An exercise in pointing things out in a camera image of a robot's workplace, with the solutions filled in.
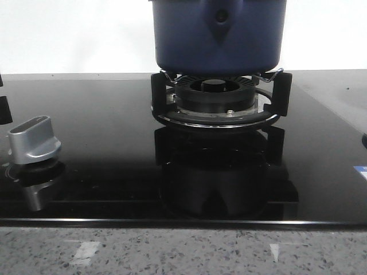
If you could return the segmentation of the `black pot support grate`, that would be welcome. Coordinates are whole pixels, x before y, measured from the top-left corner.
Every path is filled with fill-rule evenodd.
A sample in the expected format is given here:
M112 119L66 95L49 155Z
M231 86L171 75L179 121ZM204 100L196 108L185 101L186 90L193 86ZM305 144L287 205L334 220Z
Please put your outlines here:
M292 74L281 73L274 81L257 81L245 77L255 84L255 102L243 111L228 110L225 113L195 112L178 106L175 84L163 73L151 75L153 117L164 125L182 128L234 129L256 128L276 122L288 113Z

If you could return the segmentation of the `blue cooking pot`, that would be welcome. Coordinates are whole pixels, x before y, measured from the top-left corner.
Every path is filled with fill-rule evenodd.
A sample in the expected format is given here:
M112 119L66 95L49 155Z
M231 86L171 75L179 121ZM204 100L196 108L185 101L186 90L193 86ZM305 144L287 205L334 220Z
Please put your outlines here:
M286 1L152 1L158 66L194 76L267 72L280 59Z

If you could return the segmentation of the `black left pot support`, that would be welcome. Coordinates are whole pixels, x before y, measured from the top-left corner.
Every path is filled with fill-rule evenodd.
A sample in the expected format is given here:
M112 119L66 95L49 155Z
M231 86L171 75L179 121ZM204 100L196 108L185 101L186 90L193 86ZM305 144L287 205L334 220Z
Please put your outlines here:
M10 124L13 122L9 103L6 96L0 97L0 124Z

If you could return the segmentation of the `black round gas burner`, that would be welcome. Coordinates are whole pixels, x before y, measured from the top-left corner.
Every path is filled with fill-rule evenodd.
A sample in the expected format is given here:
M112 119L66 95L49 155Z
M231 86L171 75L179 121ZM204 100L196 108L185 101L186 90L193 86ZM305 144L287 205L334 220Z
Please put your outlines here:
M255 102L255 84L245 77L186 76L175 84L177 104L195 112L243 111Z

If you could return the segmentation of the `black glass gas stove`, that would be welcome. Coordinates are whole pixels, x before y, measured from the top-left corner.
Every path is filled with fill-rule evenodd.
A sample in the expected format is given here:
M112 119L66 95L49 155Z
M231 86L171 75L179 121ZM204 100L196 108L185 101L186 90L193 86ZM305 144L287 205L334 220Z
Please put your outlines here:
M3 78L1 225L366 228L362 133L299 86L288 115L245 132L185 131L151 114L147 75ZM18 165L8 132L49 116L57 155Z

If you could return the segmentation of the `silver stove control knob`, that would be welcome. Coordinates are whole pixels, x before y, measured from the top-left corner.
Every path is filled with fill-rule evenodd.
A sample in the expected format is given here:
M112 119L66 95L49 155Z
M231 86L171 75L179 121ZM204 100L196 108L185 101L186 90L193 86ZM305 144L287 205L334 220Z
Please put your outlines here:
M23 165L53 158L61 149L49 116L36 116L8 132L10 156L14 164Z

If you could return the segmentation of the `dark object right edge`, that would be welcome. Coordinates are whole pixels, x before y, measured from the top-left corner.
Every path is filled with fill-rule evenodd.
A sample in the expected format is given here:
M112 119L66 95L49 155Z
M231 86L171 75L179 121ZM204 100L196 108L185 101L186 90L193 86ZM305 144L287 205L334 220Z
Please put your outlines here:
M364 133L361 138L362 145L367 148L367 134Z

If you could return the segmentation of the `blue white sticker label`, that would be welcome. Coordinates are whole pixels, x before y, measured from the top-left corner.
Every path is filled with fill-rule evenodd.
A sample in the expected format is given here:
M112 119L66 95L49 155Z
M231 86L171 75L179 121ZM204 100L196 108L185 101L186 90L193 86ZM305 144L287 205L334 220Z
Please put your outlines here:
M354 166L353 168L367 181L367 166Z

